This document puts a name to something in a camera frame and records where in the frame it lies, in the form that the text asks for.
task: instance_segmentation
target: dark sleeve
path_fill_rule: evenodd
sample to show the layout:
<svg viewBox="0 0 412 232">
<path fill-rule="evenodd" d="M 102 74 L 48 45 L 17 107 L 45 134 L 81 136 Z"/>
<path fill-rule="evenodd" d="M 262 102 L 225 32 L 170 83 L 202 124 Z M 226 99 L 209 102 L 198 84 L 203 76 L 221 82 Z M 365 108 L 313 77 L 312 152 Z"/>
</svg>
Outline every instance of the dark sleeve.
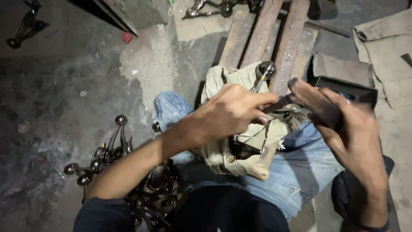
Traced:
<svg viewBox="0 0 412 232">
<path fill-rule="evenodd" d="M 123 199 L 94 197 L 83 204 L 73 232 L 133 232 L 133 225 L 130 209 Z"/>
</svg>

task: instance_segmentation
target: metal rod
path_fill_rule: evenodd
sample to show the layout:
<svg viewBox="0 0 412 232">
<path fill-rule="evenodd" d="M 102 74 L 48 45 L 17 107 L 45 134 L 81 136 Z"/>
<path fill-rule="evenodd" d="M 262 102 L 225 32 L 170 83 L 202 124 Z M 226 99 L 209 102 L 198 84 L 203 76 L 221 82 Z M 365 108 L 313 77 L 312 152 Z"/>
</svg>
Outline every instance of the metal rod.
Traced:
<svg viewBox="0 0 412 232">
<path fill-rule="evenodd" d="M 256 136 L 248 136 L 248 135 L 237 135 L 237 137 L 246 137 L 246 138 L 256 138 L 256 139 L 263 139 L 263 140 L 279 141 L 279 140 L 274 140 L 274 139 L 268 139 L 268 138 L 262 138 L 262 137 L 256 137 Z"/>
<path fill-rule="evenodd" d="M 288 13 L 289 13 L 289 12 L 288 12 L 287 10 L 284 10 L 284 9 L 281 9 L 280 12 L 279 12 L 279 14 L 281 14 L 281 15 L 287 15 Z M 347 31 L 338 29 L 338 28 L 333 27 L 333 26 L 329 26 L 329 25 L 323 24 L 323 23 L 321 23 L 321 22 L 318 22 L 318 21 L 309 19 L 308 17 L 306 17 L 306 23 L 309 24 L 309 25 L 318 27 L 318 28 L 320 28 L 320 29 L 323 29 L 323 30 L 326 30 L 326 31 L 335 33 L 335 34 L 337 34 L 337 35 L 346 37 L 346 38 L 352 37 L 352 33 L 350 33 L 350 32 L 347 32 Z"/>
</svg>

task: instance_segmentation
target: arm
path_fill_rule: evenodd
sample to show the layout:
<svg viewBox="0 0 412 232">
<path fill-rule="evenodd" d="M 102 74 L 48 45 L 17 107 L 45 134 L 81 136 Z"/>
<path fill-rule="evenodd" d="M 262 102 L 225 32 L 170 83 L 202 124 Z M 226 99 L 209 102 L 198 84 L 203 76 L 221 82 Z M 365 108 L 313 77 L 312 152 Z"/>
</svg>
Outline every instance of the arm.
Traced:
<svg viewBox="0 0 412 232">
<path fill-rule="evenodd" d="M 240 85 L 224 85 L 176 126 L 96 176 L 87 188 L 86 200 L 123 198 L 165 159 L 211 140 L 242 133 L 251 121 L 267 124 L 266 115 L 256 107 L 277 101 L 275 93 L 252 93 Z"/>
<path fill-rule="evenodd" d="M 388 176 L 380 148 L 379 124 L 370 113 L 350 105 L 341 95 L 328 89 L 319 91 L 342 111 L 343 127 L 337 133 L 316 117 L 313 117 L 313 122 L 336 159 L 356 176 L 364 188 L 351 199 L 349 219 L 356 225 L 383 227 L 388 220 Z M 364 230 L 356 228 L 350 231 Z"/>
</svg>

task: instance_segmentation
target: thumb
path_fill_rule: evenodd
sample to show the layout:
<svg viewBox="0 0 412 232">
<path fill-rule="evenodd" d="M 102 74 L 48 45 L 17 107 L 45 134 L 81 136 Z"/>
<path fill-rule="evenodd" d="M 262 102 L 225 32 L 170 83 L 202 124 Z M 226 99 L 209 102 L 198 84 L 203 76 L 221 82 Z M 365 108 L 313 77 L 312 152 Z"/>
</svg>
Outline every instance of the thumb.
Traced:
<svg viewBox="0 0 412 232">
<path fill-rule="evenodd" d="M 346 148 L 339 134 L 333 129 L 320 123 L 319 119 L 315 115 L 308 115 L 308 117 L 312 120 L 315 128 L 321 133 L 326 145 L 338 156 L 344 155 Z"/>
</svg>

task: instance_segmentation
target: beige cloth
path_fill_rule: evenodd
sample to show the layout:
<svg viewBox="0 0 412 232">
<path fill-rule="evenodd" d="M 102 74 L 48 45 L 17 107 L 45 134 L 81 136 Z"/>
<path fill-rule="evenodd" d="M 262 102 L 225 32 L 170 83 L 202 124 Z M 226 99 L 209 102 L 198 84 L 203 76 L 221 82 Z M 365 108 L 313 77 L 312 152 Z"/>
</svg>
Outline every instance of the beige cloth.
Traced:
<svg viewBox="0 0 412 232">
<path fill-rule="evenodd" d="M 409 204 L 412 196 L 409 184 L 412 174 L 412 68 L 400 58 L 405 53 L 412 54 L 411 17 L 412 9 L 409 9 L 356 26 L 354 30 L 359 60 L 373 64 L 375 84 L 383 87 L 387 97 L 387 102 L 378 100 L 375 114 L 381 126 L 382 152 L 395 161 L 389 187 L 400 231 L 410 231 L 412 227 Z M 364 32 L 366 42 L 356 36 L 357 31 Z"/>
<path fill-rule="evenodd" d="M 248 65 L 235 73 L 228 74 L 222 66 L 215 66 L 209 69 L 206 76 L 205 86 L 201 95 L 201 103 L 204 104 L 211 99 L 225 83 L 240 84 L 246 89 L 251 89 L 256 81 L 256 66 L 259 62 Z M 259 92 L 268 92 L 268 87 L 263 84 Z M 245 142 L 251 146 L 263 149 L 266 144 L 271 144 L 281 140 L 293 129 L 299 128 L 306 115 L 300 112 L 298 106 L 290 105 L 285 109 L 284 114 L 270 114 L 271 119 L 268 125 L 250 124 L 248 130 L 242 135 L 254 136 L 259 138 L 239 137 L 239 141 Z M 206 144 L 200 148 L 200 155 L 204 158 L 205 163 L 216 174 L 232 174 L 235 176 L 244 175 L 254 166 L 259 156 L 252 156 L 247 160 L 237 160 L 234 164 L 229 163 L 232 156 L 229 150 L 228 139 L 221 139 Z"/>
<path fill-rule="evenodd" d="M 412 54 L 412 9 L 355 26 L 353 35 L 359 61 L 373 64 L 376 88 L 391 108 L 412 105 L 412 68 L 400 57 Z"/>
</svg>

